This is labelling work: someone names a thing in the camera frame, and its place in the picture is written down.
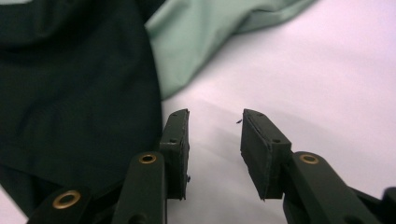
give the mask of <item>cloth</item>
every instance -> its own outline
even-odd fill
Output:
[[[0,6],[0,182],[27,216],[61,186],[96,192],[123,179],[132,156],[161,136],[146,8]]]
[[[314,0],[167,0],[146,27],[162,98],[188,84],[232,34],[286,21]]]

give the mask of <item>green cloth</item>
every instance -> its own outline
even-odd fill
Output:
[[[146,23],[162,98],[188,84],[230,35],[286,21],[314,1],[165,1]]]

